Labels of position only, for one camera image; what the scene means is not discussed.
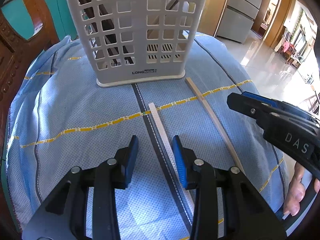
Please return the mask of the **person's right hand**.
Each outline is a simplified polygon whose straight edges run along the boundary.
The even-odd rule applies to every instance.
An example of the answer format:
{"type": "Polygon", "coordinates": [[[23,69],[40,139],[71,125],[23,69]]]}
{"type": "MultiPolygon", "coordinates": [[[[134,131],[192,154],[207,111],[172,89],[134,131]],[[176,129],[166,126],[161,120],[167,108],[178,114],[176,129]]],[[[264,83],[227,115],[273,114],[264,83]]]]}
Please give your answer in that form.
{"type": "Polygon", "coordinates": [[[300,202],[305,197],[305,186],[302,184],[305,168],[298,162],[289,184],[289,190],[284,200],[283,214],[295,216],[300,211],[300,202]]]}

